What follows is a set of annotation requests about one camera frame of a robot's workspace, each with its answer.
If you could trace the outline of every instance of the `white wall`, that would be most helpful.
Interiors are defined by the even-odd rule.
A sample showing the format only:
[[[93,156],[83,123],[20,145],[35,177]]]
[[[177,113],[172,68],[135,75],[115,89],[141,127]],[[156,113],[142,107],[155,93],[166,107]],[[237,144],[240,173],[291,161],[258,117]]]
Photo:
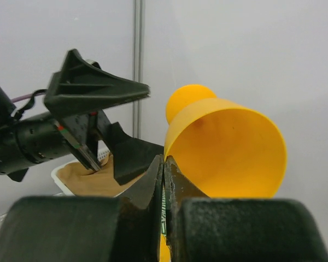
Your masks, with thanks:
[[[46,88],[72,48],[83,58],[99,62],[103,70],[131,79],[133,1],[0,0],[0,86],[10,98]],[[43,111],[38,99],[26,116]],[[131,134],[131,104],[106,113]],[[21,183],[0,176],[0,214],[24,195],[58,193],[51,170],[71,159],[35,166]]]
[[[145,1],[142,138],[163,144],[186,84],[259,110],[288,145],[278,197],[302,201],[328,246],[328,1]]]

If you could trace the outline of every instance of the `vertical metal pole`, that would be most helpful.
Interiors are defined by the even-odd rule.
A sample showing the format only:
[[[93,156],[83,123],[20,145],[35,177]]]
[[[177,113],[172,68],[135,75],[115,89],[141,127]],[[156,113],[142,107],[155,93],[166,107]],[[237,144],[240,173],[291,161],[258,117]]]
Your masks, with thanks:
[[[134,49],[133,49],[133,79],[142,81],[142,44],[143,44],[143,13],[144,0],[134,0]],[[141,101],[133,103],[132,136],[141,137]]]

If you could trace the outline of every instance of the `purple cable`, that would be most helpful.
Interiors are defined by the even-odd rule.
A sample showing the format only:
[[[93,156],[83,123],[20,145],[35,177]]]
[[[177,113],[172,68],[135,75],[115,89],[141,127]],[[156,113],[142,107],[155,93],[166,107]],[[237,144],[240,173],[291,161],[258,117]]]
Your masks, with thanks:
[[[37,97],[37,96],[41,96],[41,95],[43,95],[43,94],[45,94],[45,93],[36,94],[36,97]],[[23,100],[26,100],[26,99],[30,99],[31,97],[32,97],[32,94],[26,94],[26,95],[24,95],[24,96],[16,97],[16,98],[14,98],[14,99],[11,99],[11,102],[12,102],[12,103],[17,103],[17,102],[19,102],[19,101],[23,101]]]

